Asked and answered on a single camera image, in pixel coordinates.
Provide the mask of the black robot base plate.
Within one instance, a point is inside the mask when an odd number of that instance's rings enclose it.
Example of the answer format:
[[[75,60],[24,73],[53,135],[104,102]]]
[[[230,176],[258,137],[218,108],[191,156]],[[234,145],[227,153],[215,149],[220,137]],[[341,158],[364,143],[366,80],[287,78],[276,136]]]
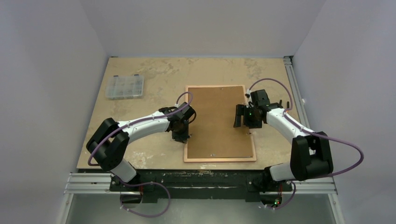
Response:
[[[139,169],[127,184],[117,177],[110,181],[110,191],[137,193],[143,203],[158,199],[224,199],[245,202],[282,201],[282,193],[293,191],[285,181],[273,181],[265,170],[172,170]]]

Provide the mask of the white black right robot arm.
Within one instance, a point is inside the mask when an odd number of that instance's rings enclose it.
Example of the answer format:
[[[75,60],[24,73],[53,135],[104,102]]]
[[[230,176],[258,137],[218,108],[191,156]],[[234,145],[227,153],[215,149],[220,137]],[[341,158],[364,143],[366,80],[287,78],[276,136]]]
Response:
[[[272,103],[265,90],[250,91],[245,94],[246,105],[235,108],[235,128],[261,128],[267,124],[275,128],[290,144],[290,161],[264,169],[263,186],[273,190],[281,181],[307,179],[333,172],[330,144],[319,133],[311,135],[303,125],[287,114],[281,103]]]

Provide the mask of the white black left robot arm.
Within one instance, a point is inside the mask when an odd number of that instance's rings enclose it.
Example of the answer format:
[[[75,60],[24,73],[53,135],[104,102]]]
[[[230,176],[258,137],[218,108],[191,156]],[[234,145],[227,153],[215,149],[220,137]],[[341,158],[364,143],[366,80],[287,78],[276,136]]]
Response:
[[[105,119],[86,144],[90,153],[88,164],[97,165],[121,179],[121,185],[128,191],[139,186],[136,169],[124,159],[127,147],[132,142],[155,133],[171,132],[176,142],[187,143],[189,124],[196,118],[196,111],[186,102],[179,107],[163,107],[151,115],[129,120]]]

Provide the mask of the clear plastic organizer box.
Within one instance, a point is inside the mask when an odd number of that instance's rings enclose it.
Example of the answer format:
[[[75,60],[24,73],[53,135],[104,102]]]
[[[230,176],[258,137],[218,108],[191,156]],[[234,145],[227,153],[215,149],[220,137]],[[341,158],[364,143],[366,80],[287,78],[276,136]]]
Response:
[[[108,79],[105,97],[110,100],[141,98],[144,90],[144,76],[112,76]]]

